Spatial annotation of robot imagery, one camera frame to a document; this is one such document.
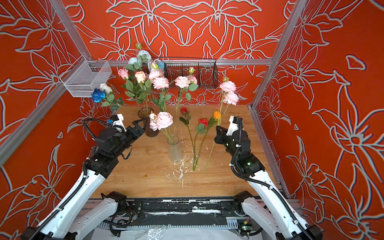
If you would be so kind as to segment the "small red rose stem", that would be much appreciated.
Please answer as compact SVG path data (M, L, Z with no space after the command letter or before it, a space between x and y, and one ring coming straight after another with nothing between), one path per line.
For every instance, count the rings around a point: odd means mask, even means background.
M196 138L197 138L197 136L192 137L191 129L189 127L190 120L192 118L190 116L190 111L186 107L182 107L181 108L181 114L182 114L182 116L180 117L180 121L187 127L188 132L189 132L189 136L191 139L191 144L192 144L192 148L193 148L193 171L195 171L196 167L197 167L197 157L196 157Z

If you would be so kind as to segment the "peach rose stem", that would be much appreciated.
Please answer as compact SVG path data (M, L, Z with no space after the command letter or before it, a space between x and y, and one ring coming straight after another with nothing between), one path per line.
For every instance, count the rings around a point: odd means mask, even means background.
M135 77L140 88L138 99L142 100L146 113L148 113L148 96L146 87L146 74L143 71L135 72Z

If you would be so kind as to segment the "pink carnation spray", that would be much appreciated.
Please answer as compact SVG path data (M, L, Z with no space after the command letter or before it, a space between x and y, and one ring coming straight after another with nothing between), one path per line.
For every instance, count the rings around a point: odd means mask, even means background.
M194 92L199 87L198 80L194 75L195 68L190 67L188 76L179 76L175 80L175 84L178 88L178 97L177 97L177 105L176 105L176 118L178 117L179 107L180 103L183 100L183 97L185 97L188 101L191 100L191 92Z
M160 90L160 95L153 102L160 108L160 112L166 111L166 93L170 86L170 81L164 76L163 72L159 70L157 62L152 61L150 65L149 80L151 81L152 87L155 90Z

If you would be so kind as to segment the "white rose stem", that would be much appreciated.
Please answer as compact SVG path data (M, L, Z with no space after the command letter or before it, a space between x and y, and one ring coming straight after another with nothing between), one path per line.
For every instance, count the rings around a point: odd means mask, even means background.
M122 98L116 97L114 91L107 84L101 84L100 90L105 94L102 100L102 107L109 107L111 111L118 109L128 110L129 106L126 105Z

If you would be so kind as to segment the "large pink peony stem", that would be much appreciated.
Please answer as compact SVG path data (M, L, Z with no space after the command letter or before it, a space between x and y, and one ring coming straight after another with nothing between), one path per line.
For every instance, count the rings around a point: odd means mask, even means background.
M173 116L168 112L159 112L158 114L150 113L150 129L152 131L161 131L174 144L174 140L168 133L168 127L173 124Z

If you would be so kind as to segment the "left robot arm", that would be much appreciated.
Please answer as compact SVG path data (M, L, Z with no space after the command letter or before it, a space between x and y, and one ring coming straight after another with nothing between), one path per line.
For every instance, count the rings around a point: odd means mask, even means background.
M59 205L37 227L26 228L21 236L23 240L82 240L108 217L127 211L126 196L112 192L103 196L102 202L85 216L76 218L91 195L111 174L118 158L147 129L147 119L136 120L127 128L123 120L123 116L118 114L111 116L108 122L101 122L106 128L97 136L87 125L94 119L82 121L97 143L97 150L83 162L80 177Z

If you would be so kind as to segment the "blue rose stem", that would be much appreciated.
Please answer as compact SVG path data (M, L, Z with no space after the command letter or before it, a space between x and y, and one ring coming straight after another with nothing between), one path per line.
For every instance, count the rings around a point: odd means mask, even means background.
M95 103L99 103L102 106L102 100L105 97L105 94L100 89L94 89L91 94L91 100Z

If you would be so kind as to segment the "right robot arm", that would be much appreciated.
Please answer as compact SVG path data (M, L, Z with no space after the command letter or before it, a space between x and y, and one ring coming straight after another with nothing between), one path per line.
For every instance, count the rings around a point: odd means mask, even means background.
M265 240L321 240L319 227L309 225L290 205L272 182L258 158L252 154L247 132L238 127L216 127L215 143L223 145L231 155L230 168L234 175L250 184L263 200L261 206L247 191L235 196L241 210L259 226Z

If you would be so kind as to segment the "clear glass vase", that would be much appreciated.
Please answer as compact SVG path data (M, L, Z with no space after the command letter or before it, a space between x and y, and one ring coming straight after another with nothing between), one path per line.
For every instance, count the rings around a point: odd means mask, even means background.
M169 146L170 160L177 163L183 159L183 152L181 142L178 136L171 136L171 139L167 140Z

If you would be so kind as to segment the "dark ribbed glass vase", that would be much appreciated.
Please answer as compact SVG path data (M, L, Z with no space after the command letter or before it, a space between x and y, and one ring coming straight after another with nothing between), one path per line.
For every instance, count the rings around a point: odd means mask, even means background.
M141 108L138 112L138 116L141 119L145 120L145 134L149 138L154 138L159 134L159 131L154 131L150 128L150 114L153 112L153 109L150 107Z

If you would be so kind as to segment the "orange yellow rose stem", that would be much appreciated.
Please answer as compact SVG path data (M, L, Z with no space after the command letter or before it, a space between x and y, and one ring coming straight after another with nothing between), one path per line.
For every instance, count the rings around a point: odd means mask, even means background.
M217 126L219 126L221 124L222 117L223 117L223 115L222 115L222 113L220 111L215 111L214 112L213 118L215 119L215 123L216 123ZM212 144L210 155L209 155L208 162L206 164L206 168L204 170L204 173L205 173L205 171L208 168L208 164L210 163L210 160L211 160L211 157L212 157L212 154L213 154L213 150L214 150L214 145L215 145L215 142L213 142L213 144Z

